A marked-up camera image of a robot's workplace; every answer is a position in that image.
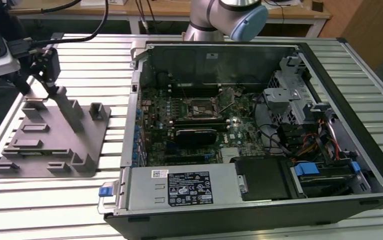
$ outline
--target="blue latch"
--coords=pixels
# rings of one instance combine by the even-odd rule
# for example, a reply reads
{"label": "blue latch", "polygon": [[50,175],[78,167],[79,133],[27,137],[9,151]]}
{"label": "blue latch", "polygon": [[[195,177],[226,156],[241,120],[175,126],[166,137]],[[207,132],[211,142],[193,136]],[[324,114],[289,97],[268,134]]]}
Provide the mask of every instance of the blue latch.
{"label": "blue latch", "polygon": [[297,176],[319,174],[316,163],[305,162],[294,166]]}
{"label": "blue latch", "polygon": [[355,173],[360,172],[360,166],[359,166],[359,163],[356,161],[352,162],[352,168],[355,170]]}
{"label": "blue latch", "polygon": [[102,186],[99,188],[99,197],[111,197],[112,196],[112,187],[111,186]]}

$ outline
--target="black cable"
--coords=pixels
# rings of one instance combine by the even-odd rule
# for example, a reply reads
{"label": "black cable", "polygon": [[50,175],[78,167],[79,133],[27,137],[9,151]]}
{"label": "black cable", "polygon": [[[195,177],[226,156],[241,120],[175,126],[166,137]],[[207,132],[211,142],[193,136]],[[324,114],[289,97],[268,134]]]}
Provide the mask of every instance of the black cable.
{"label": "black cable", "polygon": [[58,7],[54,7],[54,8],[48,8],[48,9],[41,9],[41,14],[47,14],[47,13],[52,13],[52,12],[56,12],[56,11],[60,11],[60,10],[64,10],[70,7],[72,7],[74,5],[76,5],[82,0],[74,0],[72,2],[67,3],[66,5],[62,5],[62,6],[58,6]]}
{"label": "black cable", "polygon": [[149,1],[149,0],[146,0],[146,2],[147,2],[147,4],[149,4],[149,8],[150,8],[150,12],[151,12],[151,17],[153,17],[153,24],[154,24],[155,34],[158,34],[157,22],[155,22],[155,17],[154,17],[154,13],[153,13],[151,4],[150,4],[150,1]]}
{"label": "black cable", "polygon": [[284,23],[285,23],[284,7],[289,7],[290,4],[278,4],[277,2],[273,2],[274,4],[272,4],[266,0],[264,0],[264,2],[270,6],[278,6],[282,11],[282,24],[280,25],[280,35],[284,35]]}
{"label": "black cable", "polygon": [[32,42],[31,46],[32,47],[44,47],[44,46],[47,46],[50,44],[63,44],[63,43],[70,43],[70,42],[71,43],[76,43],[76,42],[80,43],[83,41],[86,42],[88,40],[92,40],[95,38],[95,36],[99,34],[99,32],[100,32],[100,30],[102,30],[102,28],[104,26],[107,17],[108,17],[108,0],[104,0],[103,19],[100,21],[100,24],[99,24],[95,32],[90,36],[87,36],[84,38],[78,38],[78,39],[74,38],[74,39],[58,39],[58,40],[55,39],[55,40],[35,41],[35,42]]}
{"label": "black cable", "polygon": [[145,32],[146,32],[147,35],[150,35],[150,30],[149,30],[149,26],[147,26],[146,19],[145,19],[145,14],[143,14],[142,1],[141,0],[135,0],[135,4],[137,4],[138,12],[139,12],[139,15],[141,15],[141,20],[142,20],[142,25],[143,25],[143,28],[145,28]]}

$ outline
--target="white sticker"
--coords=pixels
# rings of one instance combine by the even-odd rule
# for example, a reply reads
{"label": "white sticker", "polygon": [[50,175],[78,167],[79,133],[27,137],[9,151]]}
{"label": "white sticker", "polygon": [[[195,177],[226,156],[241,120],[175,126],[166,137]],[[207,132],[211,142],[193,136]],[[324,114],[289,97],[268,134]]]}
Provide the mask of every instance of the white sticker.
{"label": "white sticker", "polygon": [[108,14],[126,14],[127,12],[124,11],[108,11]]}
{"label": "white sticker", "polygon": [[206,59],[218,59],[218,54],[217,53],[207,53]]}
{"label": "white sticker", "polygon": [[166,178],[167,177],[169,170],[151,170],[151,178]]}

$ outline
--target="metal bracket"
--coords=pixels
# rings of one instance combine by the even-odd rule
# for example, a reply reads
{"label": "metal bracket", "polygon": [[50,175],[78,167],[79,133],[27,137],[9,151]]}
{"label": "metal bracket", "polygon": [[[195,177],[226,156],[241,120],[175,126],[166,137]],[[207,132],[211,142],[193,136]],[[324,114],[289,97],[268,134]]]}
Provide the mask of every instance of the metal bracket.
{"label": "metal bracket", "polygon": [[137,61],[139,56],[146,51],[146,41],[134,41],[130,46],[130,57],[133,61]]}

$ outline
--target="motherboard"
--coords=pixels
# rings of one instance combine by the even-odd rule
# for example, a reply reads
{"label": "motherboard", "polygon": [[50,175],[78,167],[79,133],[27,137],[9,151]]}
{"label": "motherboard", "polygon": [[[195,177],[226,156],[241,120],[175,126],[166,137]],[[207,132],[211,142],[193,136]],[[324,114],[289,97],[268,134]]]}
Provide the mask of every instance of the motherboard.
{"label": "motherboard", "polygon": [[257,96],[240,86],[145,89],[146,166],[218,164],[264,155],[252,116]]}

